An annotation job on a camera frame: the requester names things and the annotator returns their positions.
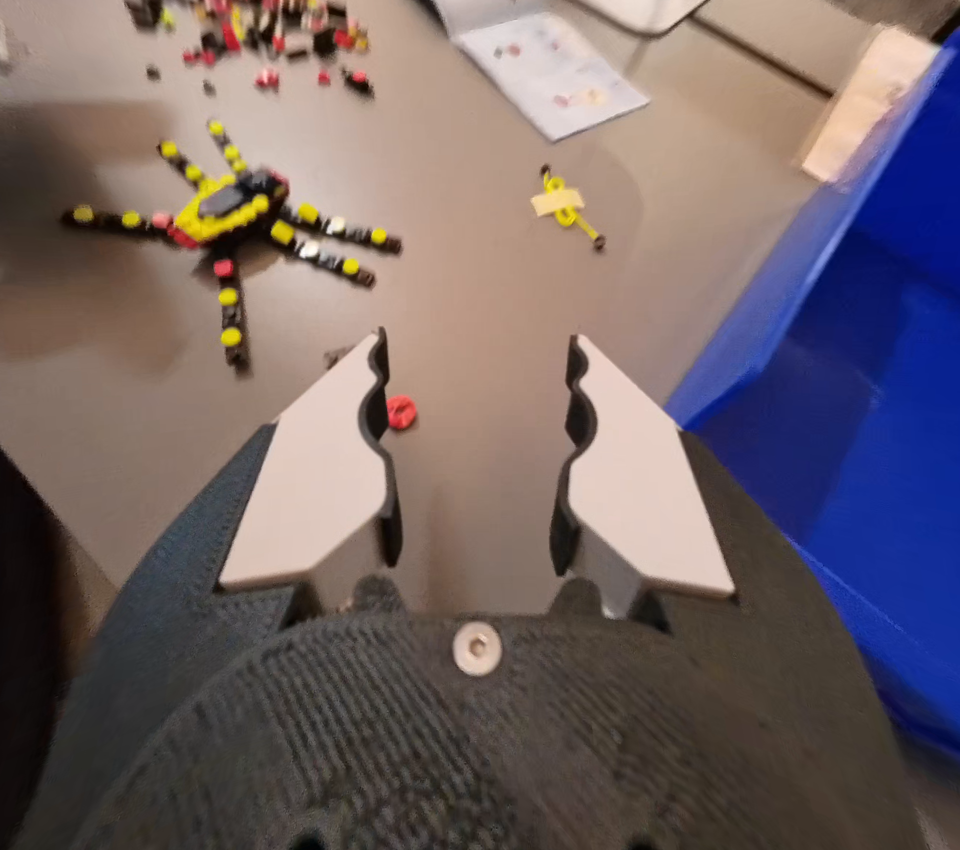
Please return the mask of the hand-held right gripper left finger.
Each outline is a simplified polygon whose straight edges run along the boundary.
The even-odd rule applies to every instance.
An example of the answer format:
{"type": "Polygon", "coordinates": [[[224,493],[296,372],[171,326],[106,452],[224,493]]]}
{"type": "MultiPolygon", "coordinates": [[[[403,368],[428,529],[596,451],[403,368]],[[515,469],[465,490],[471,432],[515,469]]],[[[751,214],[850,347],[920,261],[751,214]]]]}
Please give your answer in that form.
{"type": "Polygon", "coordinates": [[[323,613],[394,568],[403,544],[389,428],[388,337],[377,328],[275,419],[219,575],[225,592],[304,585],[323,613]]]}

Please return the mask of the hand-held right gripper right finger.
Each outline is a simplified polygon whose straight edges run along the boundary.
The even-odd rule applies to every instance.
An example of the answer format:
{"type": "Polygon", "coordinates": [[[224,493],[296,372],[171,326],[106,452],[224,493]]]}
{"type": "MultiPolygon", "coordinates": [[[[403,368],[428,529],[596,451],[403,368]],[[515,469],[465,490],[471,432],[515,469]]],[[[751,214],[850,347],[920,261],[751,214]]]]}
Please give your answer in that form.
{"type": "Polygon", "coordinates": [[[649,592],[736,595],[678,425],[588,337],[570,337],[565,431],[549,551],[560,578],[596,585],[629,618],[649,592]]]}

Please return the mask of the black and yellow lego spider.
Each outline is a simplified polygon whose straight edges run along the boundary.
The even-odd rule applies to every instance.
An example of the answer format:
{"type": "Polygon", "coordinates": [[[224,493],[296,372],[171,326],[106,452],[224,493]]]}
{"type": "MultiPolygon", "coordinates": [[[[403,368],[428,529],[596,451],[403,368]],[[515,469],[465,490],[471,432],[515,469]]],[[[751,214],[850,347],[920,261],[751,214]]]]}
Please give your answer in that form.
{"type": "Polygon", "coordinates": [[[81,204],[67,209],[60,223],[78,232],[123,235],[201,255],[218,287],[224,361],[235,374],[244,375],[251,362],[239,265],[243,249],[263,244],[286,258],[371,289],[376,274],[355,256],[333,251],[332,244],[400,256],[403,242],[382,228],[354,225],[340,216],[325,217],[309,204],[294,206],[286,177],[267,166],[249,166],[221,121],[210,120],[207,127],[229,168],[222,177],[189,160],[173,140],[157,145],[158,156],[191,188],[189,202],[178,213],[107,212],[81,204]]]}

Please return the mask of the lego instruction booklet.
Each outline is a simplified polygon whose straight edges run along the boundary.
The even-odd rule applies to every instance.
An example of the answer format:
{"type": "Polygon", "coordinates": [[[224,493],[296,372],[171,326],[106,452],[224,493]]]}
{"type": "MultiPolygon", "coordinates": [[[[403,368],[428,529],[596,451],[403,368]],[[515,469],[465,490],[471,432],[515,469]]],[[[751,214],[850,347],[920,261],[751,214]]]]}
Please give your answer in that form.
{"type": "Polygon", "coordinates": [[[549,142],[638,112],[636,89],[546,0],[419,0],[450,42],[549,142]]]}

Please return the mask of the pile of loose lego pieces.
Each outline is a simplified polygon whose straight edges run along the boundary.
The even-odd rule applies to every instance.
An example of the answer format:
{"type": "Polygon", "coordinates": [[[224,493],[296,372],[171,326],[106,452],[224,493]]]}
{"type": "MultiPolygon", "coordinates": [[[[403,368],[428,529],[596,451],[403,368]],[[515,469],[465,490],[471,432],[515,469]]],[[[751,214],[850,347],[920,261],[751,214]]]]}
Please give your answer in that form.
{"type": "Polygon", "coordinates": [[[341,62],[370,48],[368,28],[344,0],[123,0],[139,32],[173,34],[174,8],[193,16],[196,40],[181,53],[187,67],[211,68],[223,60],[250,54],[265,64],[254,78],[260,92],[281,88],[280,64],[315,62],[320,87],[339,71],[344,88],[373,99],[375,88],[361,64],[341,62]]]}

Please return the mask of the blue plastic bin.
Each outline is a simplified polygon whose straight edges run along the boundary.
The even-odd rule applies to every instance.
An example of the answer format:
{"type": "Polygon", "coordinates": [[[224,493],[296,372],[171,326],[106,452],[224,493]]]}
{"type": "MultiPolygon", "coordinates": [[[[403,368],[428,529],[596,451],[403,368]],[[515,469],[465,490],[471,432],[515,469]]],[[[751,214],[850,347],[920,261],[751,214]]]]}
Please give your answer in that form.
{"type": "Polygon", "coordinates": [[[791,540],[894,723],[954,760],[958,51],[800,207],[665,406],[791,540]]]}

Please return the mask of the person's dark clothing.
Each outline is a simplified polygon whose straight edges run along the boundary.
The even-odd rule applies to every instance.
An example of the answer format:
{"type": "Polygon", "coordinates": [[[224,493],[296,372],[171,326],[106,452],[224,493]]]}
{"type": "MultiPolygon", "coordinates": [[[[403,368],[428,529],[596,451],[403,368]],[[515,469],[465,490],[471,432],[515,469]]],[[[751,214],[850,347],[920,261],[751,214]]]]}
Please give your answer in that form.
{"type": "Polygon", "coordinates": [[[1,847],[11,848],[54,737],[67,678],[65,544],[1,454],[1,847]]]}

